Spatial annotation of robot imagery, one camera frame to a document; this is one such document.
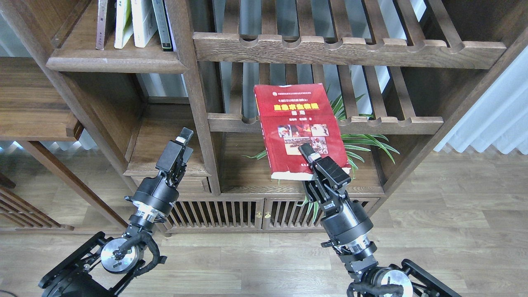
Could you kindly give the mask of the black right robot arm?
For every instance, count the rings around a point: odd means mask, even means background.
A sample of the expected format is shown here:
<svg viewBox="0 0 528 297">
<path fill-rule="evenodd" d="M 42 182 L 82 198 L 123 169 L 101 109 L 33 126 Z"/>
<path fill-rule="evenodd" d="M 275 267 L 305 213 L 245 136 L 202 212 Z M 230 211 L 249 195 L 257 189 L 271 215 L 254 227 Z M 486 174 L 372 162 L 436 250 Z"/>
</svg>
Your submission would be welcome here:
<svg viewBox="0 0 528 297">
<path fill-rule="evenodd" d="M 304 182 L 310 201 L 322 207 L 322 226 L 329 236 L 324 248 L 333 248 L 352 278 L 349 297 L 457 297 L 458 293 L 416 263 L 381 267 L 374 257 L 375 243 L 367 237 L 373 224 L 362 205 L 348 197 L 350 176 L 329 156 L 322 158 L 310 144 L 299 151 L 315 177 Z"/>
</svg>

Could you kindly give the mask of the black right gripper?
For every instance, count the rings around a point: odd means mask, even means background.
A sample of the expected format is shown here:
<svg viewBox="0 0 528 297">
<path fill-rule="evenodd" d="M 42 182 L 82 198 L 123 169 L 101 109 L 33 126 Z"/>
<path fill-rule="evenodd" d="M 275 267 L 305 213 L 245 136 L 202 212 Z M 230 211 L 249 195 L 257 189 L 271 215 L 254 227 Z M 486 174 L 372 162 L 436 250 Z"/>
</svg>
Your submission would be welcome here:
<svg viewBox="0 0 528 297">
<path fill-rule="evenodd" d="M 377 250 L 367 237 L 373 224 L 361 203 L 349 199 L 350 176 L 329 156 L 322 158 L 310 143 L 298 149 L 315 174 L 315 180 L 304 181 L 304 188 L 324 214 L 321 224 L 330 239 L 321 246 L 333 248 L 339 256 L 371 256 Z"/>
</svg>

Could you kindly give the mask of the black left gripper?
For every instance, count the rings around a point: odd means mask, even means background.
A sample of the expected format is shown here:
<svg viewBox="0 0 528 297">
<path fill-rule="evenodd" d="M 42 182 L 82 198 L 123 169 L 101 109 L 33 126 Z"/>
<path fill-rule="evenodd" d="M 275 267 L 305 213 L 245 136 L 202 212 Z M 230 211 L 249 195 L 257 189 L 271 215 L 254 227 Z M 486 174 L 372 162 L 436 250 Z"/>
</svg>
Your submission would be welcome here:
<svg viewBox="0 0 528 297">
<path fill-rule="evenodd" d="M 193 152 L 187 147 L 193 135 L 193 130 L 183 127 L 177 140 L 168 142 L 156 163 L 158 175 L 145 177 L 135 194 L 125 198 L 137 207 L 136 214 L 130 216 L 130 224 L 153 225 L 164 222 L 170 214 L 179 197 L 177 187 Z"/>
</svg>

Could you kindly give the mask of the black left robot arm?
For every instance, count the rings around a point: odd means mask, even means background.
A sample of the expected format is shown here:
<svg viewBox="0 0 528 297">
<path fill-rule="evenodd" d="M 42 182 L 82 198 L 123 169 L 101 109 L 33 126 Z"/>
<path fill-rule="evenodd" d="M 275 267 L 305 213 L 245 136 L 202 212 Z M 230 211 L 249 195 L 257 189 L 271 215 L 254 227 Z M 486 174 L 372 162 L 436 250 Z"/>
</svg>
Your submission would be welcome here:
<svg viewBox="0 0 528 297">
<path fill-rule="evenodd" d="M 41 279 L 44 297 L 116 297 L 133 278 L 166 261 L 153 240 L 153 228 L 165 221 L 179 197 L 177 187 L 193 152 L 187 146 L 192 136 L 192 130 L 183 128 L 156 163 L 158 175 L 143 179 L 135 194 L 125 198 L 137 211 L 123 235 L 106 238 L 98 232 L 91 237 Z M 98 264 L 123 278 L 111 289 L 104 288 L 90 275 Z"/>
</svg>

